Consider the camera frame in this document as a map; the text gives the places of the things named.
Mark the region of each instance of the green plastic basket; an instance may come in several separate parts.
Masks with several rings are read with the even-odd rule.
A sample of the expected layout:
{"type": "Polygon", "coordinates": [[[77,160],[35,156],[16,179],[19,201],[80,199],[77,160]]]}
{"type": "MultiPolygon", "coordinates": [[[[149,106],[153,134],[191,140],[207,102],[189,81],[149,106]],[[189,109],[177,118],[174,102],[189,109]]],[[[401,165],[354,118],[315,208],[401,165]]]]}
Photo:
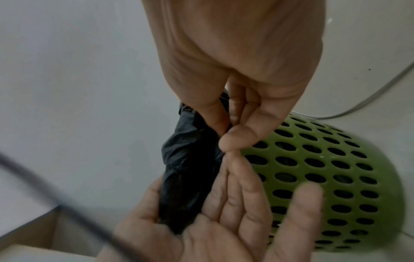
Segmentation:
{"type": "Polygon", "coordinates": [[[325,192],[315,250],[373,250],[393,241],[401,229],[405,204],[398,174],[380,150],[355,134],[291,114],[243,155],[270,202],[270,242],[304,181],[319,183],[325,192]]]}

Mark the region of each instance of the black cable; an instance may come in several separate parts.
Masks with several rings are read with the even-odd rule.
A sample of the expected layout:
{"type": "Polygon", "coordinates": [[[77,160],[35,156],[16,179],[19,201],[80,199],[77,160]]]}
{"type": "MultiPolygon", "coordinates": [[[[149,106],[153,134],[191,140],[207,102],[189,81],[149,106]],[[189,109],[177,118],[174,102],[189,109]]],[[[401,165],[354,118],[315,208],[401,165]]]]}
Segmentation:
{"type": "Polygon", "coordinates": [[[144,255],[140,254],[136,249],[129,246],[124,241],[114,237],[112,233],[95,223],[82,212],[77,210],[74,204],[70,205],[68,198],[64,197],[58,190],[50,183],[41,178],[35,172],[27,169],[23,165],[15,162],[7,155],[0,152],[0,166],[9,171],[20,181],[24,182],[29,187],[41,195],[46,201],[51,204],[59,205],[70,219],[89,231],[96,238],[110,244],[116,251],[130,259],[133,262],[147,262],[149,261],[144,255]]]}

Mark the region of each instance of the green trash can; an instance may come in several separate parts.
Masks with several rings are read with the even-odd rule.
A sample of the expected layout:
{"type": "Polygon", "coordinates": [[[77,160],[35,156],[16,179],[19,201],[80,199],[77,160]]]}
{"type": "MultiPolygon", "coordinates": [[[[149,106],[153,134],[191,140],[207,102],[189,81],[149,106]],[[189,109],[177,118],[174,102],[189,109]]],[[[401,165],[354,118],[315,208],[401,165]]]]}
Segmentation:
{"type": "Polygon", "coordinates": [[[272,235],[292,193],[304,181],[325,192],[316,251],[368,251],[393,241],[405,215],[398,174],[367,140],[335,127],[289,115],[265,140],[243,151],[260,176],[273,213],[272,235]]]}

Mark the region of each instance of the perforated green basket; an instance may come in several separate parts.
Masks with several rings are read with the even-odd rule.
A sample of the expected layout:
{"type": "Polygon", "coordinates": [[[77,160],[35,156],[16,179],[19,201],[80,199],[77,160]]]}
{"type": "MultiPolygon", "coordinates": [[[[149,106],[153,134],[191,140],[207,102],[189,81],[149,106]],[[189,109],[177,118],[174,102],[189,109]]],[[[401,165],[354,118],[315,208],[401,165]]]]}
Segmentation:
{"type": "Polygon", "coordinates": [[[243,155],[263,181],[272,234],[304,181],[325,191],[315,250],[372,250],[393,241],[401,229],[405,204],[398,174],[380,150],[355,134],[292,114],[243,155]]]}

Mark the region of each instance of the black plastic bag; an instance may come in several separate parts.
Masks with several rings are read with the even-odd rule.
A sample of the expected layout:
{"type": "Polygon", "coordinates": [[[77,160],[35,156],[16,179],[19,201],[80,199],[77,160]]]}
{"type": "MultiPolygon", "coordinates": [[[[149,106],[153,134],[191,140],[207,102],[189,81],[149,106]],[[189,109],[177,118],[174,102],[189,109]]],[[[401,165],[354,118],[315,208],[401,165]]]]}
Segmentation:
{"type": "MultiPolygon", "coordinates": [[[[226,92],[220,101],[228,112],[226,92]]],[[[181,234],[200,213],[224,156],[217,133],[199,113],[181,104],[179,114],[175,132],[162,148],[166,170],[159,223],[166,224],[174,234],[181,234]]]]}

